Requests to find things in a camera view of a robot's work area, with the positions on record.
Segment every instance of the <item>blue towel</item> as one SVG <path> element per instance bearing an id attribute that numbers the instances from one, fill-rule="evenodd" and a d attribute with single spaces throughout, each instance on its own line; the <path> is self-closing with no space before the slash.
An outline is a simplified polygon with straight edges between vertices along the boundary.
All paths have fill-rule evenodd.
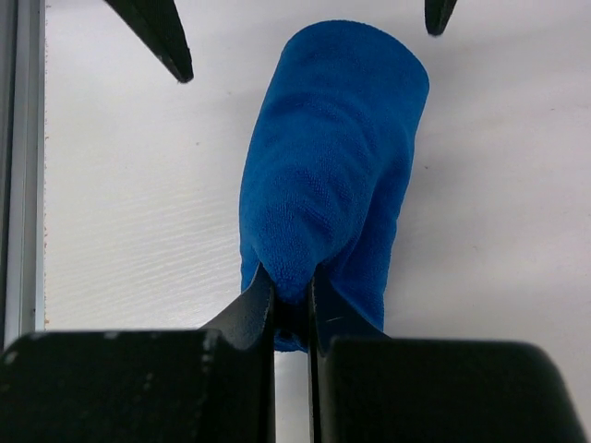
<path id="1" fill-rule="evenodd" d="M 334 288 L 383 329 L 396 219 L 427 95 L 421 63 L 368 25 L 321 22 L 287 43 L 242 179 L 243 290 L 261 262 L 296 315 L 323 264 Z M 306 346 L 275 336 L 278 351 Z"/>

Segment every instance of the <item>black plastic part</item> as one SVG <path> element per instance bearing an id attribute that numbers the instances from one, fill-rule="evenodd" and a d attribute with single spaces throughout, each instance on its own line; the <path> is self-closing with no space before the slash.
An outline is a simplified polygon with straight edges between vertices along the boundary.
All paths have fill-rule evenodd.
<path id="1" fill-rule="evenodd" d="M 0 360 L 0 441 L 274 441 L 273 291 L 206 329 L 32 334 Z"/>
<path id="2" fill-rule="evenodd" d="M 193 79 L 191 52 L 174 0 L 105 0 L 181 83 Z"/>
<path id="3" fill-rule="evenodd" d="M 522 343 L 395 340 L 319 269 L 310 306 L 314 443 L 584 443 L 561 376 Z"/>
<path id="4" fill-rule="evenodd" d="M 457 0 L 425 0 L 425 26 L 429 35 L 437 37 L 447 27 Z"/>

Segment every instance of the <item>white surface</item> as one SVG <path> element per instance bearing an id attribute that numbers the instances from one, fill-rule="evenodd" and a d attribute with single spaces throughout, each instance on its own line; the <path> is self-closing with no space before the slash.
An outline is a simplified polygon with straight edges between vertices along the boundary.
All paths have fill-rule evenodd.
<path id="1" fill-rule="evenodd" d="M 279 52 L 357 19 L 431 79 L 387 331 L 537 343 L 591 426 L 586 0 L 462 1 L 437 40 L 415 0 L 178 0 L 187 86 L 103 2 L 48 3 L 48 328 L 195 327 L 237 295 L 240 175 Z M 308 440 L 305 360 L 277 359 L 280 442 Z"/>

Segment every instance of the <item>microfiber towel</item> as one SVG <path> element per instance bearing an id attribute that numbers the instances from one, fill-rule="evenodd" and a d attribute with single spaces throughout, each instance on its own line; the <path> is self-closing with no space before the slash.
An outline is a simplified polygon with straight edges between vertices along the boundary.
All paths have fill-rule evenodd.
<path id="1" fill-rule="evenodd" d="M 243 290 L 262 263 L 296 315 L 321 264 L 341 296 L 383 329 L 396 220 L 427 95 L 421 63 L 368 25 L 321 22 L 286 44 L 242 179 Z M 284 332 L 276 350 L 306 350 Z"/>

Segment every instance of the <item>aluminum frame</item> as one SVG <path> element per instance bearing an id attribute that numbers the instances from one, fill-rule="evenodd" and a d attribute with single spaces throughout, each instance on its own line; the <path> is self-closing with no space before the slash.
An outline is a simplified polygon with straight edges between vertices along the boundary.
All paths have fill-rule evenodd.
<path id="1" fill-rule="evenodd" d="M 20 335 L 44 327 L 45 1 L 5 0 L 0 5 L 0 18 L 7 24 L 0 34 L 0 60 L 8 62 L 0 63 L 8 66 L 0 71 L 0 167 L 6 158 L 6 175 L 0 176 L 0 186 L 6 185 L 0 189 L 0 209 L 5 209 L 0 275 L 6 276 L 6 291 L 0 279 L 5 295 L 0 299 L 5 308 L 0 310 L 0 342 L 6 348 Z"/>

